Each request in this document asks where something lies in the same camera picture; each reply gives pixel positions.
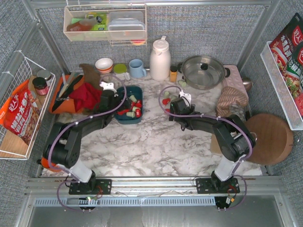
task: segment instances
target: blue plastic container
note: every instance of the blue plastic container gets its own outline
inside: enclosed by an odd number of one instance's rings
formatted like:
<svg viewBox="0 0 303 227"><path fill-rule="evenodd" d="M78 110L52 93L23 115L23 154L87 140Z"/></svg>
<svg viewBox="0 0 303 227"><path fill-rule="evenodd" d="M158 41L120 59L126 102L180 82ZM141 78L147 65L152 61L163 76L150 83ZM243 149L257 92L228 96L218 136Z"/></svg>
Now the blue plastic container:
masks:
<svg viewBox="0 0 303 227"><path fill-rule="evenodd" d="M120 95L124 92L123 87L119 87L117 89L117 93ZM141 117L128 117L126 114L123 115L118 115L115 114L115 118L120 124L137 124L141 121L142 116L143 116L143 92L142 89L139 88L138 86L127 86L126 87L126 95L127 97L134 95L137 100L142 100L142 108L141 108Z"/></svg>

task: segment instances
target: metal vent strip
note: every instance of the metal vent strip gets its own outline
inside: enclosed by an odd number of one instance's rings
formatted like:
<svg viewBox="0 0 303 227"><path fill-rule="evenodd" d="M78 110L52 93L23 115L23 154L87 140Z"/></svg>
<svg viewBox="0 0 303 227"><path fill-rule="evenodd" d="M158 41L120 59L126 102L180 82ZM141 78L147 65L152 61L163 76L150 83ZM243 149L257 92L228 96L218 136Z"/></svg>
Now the metal vent strip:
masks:
<svg viewBox="0 0 303 227"><path fill-rule="evenodd" d="M171 207L171 206L214 206L214 196L178 196L178 197L103 197L98 200L79 200L79 198L61 198L62 203L70 207ZM57 198L36 198L36 207L60 207Z"/></svg>

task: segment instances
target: striped cloth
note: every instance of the striped cloth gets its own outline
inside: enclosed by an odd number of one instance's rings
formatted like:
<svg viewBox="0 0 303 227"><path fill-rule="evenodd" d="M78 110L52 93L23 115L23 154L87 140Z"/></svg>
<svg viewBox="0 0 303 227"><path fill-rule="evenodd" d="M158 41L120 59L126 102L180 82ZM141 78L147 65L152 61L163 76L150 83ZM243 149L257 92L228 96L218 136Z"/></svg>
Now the striped cloth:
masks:
<svg viewBox="0 0 303 227"><path fill-rule="evenodd" d="M246 106L248 104L248 98L244 93L234 87L224 87L217 103L217 116L227 117L231 115L229 107L233 103Z"/></svg>

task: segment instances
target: metal floor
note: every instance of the metal floor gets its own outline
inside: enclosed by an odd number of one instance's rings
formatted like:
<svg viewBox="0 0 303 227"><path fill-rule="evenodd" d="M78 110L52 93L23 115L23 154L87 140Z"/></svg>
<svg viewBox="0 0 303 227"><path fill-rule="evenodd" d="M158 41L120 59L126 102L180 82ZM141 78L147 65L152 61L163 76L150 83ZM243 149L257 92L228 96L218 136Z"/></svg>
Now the metal floor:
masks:
<svg viewBox="0 0 303 227"><path fill-rule="evenodd" d="M236 204L241 199L237 196ZM29 227L283 227L274 196L247 196L238 208L215 206L99 207L89 213L34 207Z"/></svg>

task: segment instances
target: blue mug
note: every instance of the blue mug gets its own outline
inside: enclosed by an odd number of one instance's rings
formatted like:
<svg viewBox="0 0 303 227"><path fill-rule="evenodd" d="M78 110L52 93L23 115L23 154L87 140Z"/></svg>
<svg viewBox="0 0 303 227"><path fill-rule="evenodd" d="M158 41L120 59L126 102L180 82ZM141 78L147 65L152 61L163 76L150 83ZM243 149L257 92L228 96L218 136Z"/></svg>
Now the blue mug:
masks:
<svg viewBox="0 0 303 227"><path fill-rule="evenodd" d="M129 62L129 71L134 78L142 78L147 75L143 62L140 59L133 59Z"/></svg>

